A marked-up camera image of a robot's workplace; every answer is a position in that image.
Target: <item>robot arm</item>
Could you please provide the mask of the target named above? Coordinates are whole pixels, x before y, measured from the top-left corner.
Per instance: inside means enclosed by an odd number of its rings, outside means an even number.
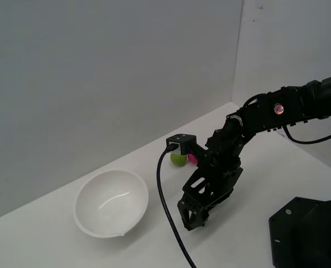
[[[203,226],[209,211],[231,195],[243,171],[239,155],[256,133],[284,128],[288,134],[287,125],[329,116],[331,78],[250,98],[237,112],[226,116],[223,128],[208,138],[207,149],[197,144],[194,135],[167,138],[167,145],[179,145],[173,153],[192,154],[198,160],[198,168],[184,185],[178,202],[185,228],[190,231]]]

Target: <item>white wall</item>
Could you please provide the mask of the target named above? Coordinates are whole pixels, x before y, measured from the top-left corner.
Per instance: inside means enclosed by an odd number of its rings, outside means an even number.
[[[241,8],[0,1],[0,216],[228,102]]]
[[[232,100],[331,76],[331,0],[245,0]],[[331,134],[331,118],[290,128],[298,140]],[[331,140],[301,146],[331,167]]]

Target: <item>black cable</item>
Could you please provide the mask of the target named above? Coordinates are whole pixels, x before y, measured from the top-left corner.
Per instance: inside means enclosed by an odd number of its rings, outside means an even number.
[[[243,105],[243,107],[248,106],[251,102],[253,102],[254,100],[258,99],[259,97],[263,97],[264,95],[267,95],[265,93],[261,93],[261,94],[257,94],[254,95],[253,97],[250,97]]]
[[[292,135],[290,135],[287,126],[283,126],[283,129],[284,129],[284,132],[286,133],[286,135],[287,135],[287,137],[288,137],[289,140],[291,140],[292,142],[295,142],[295,143],[299,143],[299,144],[306,144],[306,145],[307,144],[316,144],[316,143],[320,143],[320,142],[327,141],[327,140],[330,140],[331,139],[331,135],[329,135],[327,137],[320,138],[320,139],[315,140],[315,141],[298,141],[298,140],[294,139],[292,137]]]
[[[171,152],[171,151],[174,151],[175,149],[177,149],[179,147],[179,145],[175,144],[175,143],[172,143],[170,144],[166,149],[165,151],[161,154],[160,158],[159,158],[159,162],[158,162],[158,166],[157,166],[157,169],[156,169],[156,183],[157,183],[157,186],[158,186],[158,192],[159,192],[159,196],[160,196],[160,201],[161,201],[161,204],[163,205],[163,208],[164,208],[164,211],[165,211],[165,214],[166,214],[166,217],[170,223],[170,226],[171,226],[171,229],[172,231],[174,232],[174,235],[175,235],[175,238],[181,248],[181,251],[183,252],[185,258],[187,259],[188,263],[190,264],[191,268],[196,268],[194,262],[192,261],[190,255],[188,254],[188,252],[186,251],[186,248],[180,238],[180,235],[175,227],[175,223],[174,221],[172,220],[172,217],[170,215],[170,212],[167,208],[167,205],[166,205],[166,202],[165,202],[165,198],[164,198],[164,195],[163,195],[163,191],[161,189],[161,183],[160,183],[160,167],[161,167],[161,163],[164,159],[164,156],[168,153],[168,152]]]

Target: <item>bowl rim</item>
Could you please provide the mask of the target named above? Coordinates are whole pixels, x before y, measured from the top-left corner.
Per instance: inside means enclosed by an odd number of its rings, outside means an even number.
[[[77,200],[79,198],[79,195],[80,193],[82,192],[83,188],[85,188],[85,186],[87,184],[89,184],[94,178],[104,174],[104,173],[108,173],[108,172],[111,172],[111,171],[121,171],[121,172],[125,172],[125,173],[130,173],[131,175],[133,175],[143,186],[143,189],[145,190],[146,192],[146,202],[145,202],[145,205],[143,206],[142,210],[141,210],[141,213],[139,214],[139,216],[133,220],[131,222],[131,224],[129,224],[129,226],[123,231],[123,232],[120,232],[120,233],[109,233],[109,234],[99,234],[99,233],[94,233],[88,229],[86,229],[79,221],[78,219],[78,216],[76,214],[76,204],[77,204]],[[126,169],[107,169],[107,170],[102,170],[101,172],[99,173],[96,173],[94,174],[91,178],[89,178],[83,185],[82,187],[79,189],[77,195],[76,195],[76,198],[74,199],[74,202],[73,202],[73,216],[74,216],[74,220],[76,222],[76,225],[86,234],[90,235],[90,236],[93,236],[93,237],[98,237],[98,238],[110,238],[110,237],[117,237],[117,236],[124,236],[128,231],[130,231],[140,220],[141,218],[143,217],[147,207],[148,207],[148,203],[149,203],[149,192],[148,192],[148,187],[145,183],[145,181],[135,172],[133,171],[130,171],[130,170],[126,170]]]

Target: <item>table surface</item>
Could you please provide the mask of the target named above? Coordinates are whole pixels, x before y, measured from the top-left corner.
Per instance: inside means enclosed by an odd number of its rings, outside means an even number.
[[[162,138],[0,218],[0,268],[188,267],[162,210],[156,163],[165,138],[197,135],[205,144],[237,107],[228,103]],[[331,169],[277,133],[261,133],[243,149],[242,173],[229,199],[210,213],[205,227],[188,232],[176,204],[195,165],[162,166],[163,191],[197,267],[273,267],[268,218],[293,197],[331,200]],[[148,209],[124,237],[94,238],[78,229],[72,204],[84,182],[102,170],[123,168],[144,178]]]

